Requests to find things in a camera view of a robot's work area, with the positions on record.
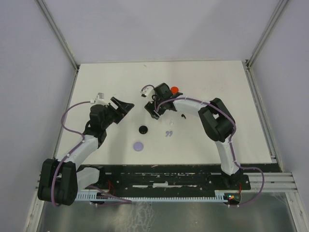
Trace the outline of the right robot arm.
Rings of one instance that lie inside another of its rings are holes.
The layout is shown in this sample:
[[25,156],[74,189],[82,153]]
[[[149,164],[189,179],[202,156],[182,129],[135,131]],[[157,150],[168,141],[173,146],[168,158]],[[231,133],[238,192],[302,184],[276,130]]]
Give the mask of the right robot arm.
[[236,123],[221,99],[193,99],[183,93],[173,92],[165,83],[156,87],[146,85],[140,93],[142,97],[149,99],[144,108],[156,120],[166,111],[199,117],[206,135],[216,144],[221,161],[222,185],[233,189],[239,184],[242,171],[236,164],[235,152],[231,148]]

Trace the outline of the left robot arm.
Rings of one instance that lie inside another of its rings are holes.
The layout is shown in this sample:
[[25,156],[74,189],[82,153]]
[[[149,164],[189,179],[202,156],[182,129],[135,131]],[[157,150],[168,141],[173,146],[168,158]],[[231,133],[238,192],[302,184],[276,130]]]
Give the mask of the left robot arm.
[[115,97],[111,98],[111,103],[97,97],[89,104],[89,120],[84,131],[77,132],[80,141],[62,158],[46,159],[42,164],[37,196],[55,207],[71,205],[78,192],[91,185],[98,189],[106,185],[103,168],[85,167],[82,163],[101,147],[107,137],[107,128],[113,123],[118,124],[135,106]]

